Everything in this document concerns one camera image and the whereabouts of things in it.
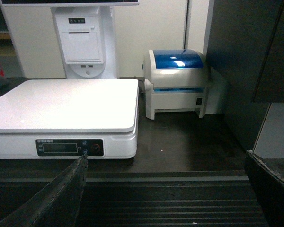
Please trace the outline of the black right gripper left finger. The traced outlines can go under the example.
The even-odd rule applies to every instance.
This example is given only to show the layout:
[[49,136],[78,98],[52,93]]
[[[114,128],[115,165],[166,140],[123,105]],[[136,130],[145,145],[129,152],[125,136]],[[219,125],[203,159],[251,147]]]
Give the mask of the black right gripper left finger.
[[75,226],[87,169],[85,151],[35,196],[0,221],[0,227]]

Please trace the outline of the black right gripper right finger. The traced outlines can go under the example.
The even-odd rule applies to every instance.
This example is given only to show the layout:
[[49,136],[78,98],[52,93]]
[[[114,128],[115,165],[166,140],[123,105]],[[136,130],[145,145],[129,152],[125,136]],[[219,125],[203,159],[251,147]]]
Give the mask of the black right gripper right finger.
[[284,227],[284,159],[246,152],[245,173],[270,227]]

